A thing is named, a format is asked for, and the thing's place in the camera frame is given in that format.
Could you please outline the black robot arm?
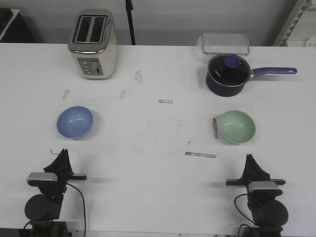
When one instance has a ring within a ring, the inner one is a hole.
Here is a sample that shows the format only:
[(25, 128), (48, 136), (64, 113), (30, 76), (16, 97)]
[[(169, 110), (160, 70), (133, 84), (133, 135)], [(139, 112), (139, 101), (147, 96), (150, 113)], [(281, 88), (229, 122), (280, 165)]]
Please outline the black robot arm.
[(27, 184), (37, 187), (40, 194), (31, 197), (25, 204), (24, 213), (32, 226), (30, 237), (71, 237), (64, 221), (59, 221), (64, 194), (70, 186), (77, 190), (83, 205), (83, 236), (86, 235), (86, 208), (82, 192), (69, 181), (85, 181), (85, 174), (75, 174), (72, 170), (69, 153), (62, 149), (57, 158), (43, 172), (32, 172), (27, 178)]
[[(244, 186), (246, 193), (234, 198), (237, 211), (250, 223), (241, 224), (238, 237), (280, 237), (283, 226), (288, 221), (288, 210), (276, 197), (283, 194), (279, 188), (286, 183), (283, 179), (271, 179), (251, 154), (246, 155), (245, 167), (239, 179), (228, 179), (226, 186)], [(251, 218), (247, 217), (237, 206), (237, 199), (247, 197), (247, 207)]]

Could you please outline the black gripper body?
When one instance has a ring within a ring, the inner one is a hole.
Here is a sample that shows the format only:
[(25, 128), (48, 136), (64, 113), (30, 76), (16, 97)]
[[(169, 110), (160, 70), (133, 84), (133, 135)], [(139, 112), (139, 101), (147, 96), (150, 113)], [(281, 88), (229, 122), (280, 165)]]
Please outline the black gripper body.
[(66, 184), (70, 181), (85, 181), (86, 174), (55, 174), (45, 172), (43, 174), (44, 184), (40, 188), (40, 192), (44, 195), (60, 195), (66, 192)]
[[(283, 179), (272, 179), (270, 181), (275, 182), (278, 187), (286, 184), (286, 181)], [(227, 179), (226, 186), (245, 186), (248, 189), (248, 185), (251, 182), (252, 181), (243, 181), (241, 179)]]

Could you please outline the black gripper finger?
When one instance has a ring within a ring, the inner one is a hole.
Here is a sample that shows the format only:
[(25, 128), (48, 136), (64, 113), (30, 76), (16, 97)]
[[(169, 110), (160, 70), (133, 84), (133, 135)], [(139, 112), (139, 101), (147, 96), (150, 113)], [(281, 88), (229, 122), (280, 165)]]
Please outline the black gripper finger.
[(67, 170), (68, 173), (73, 173), (70, 159), (69, 159), (69, 153), (67, 149), (65, 149), (65, 169)]
[(269, 181), (270, 180), (270, 174), (265, 172), (256, 162), (254, 157), (250, 155), (251, 157), (251, 166), (252, 166), (252, 180), (253, 181)]
[(252, 178), (252, 164), (251, 164), (252, 154), (246, 155), (245, 167), (241, 179), (243, 181), (249, 181)]
[(57, 158), (53, 161), (52, 164), (44, 168), (45, 172), (64, 172), (65, 165), (64, 165), (64, 153), (65, 149), (62, 149), (62, 151), (59, 153)]

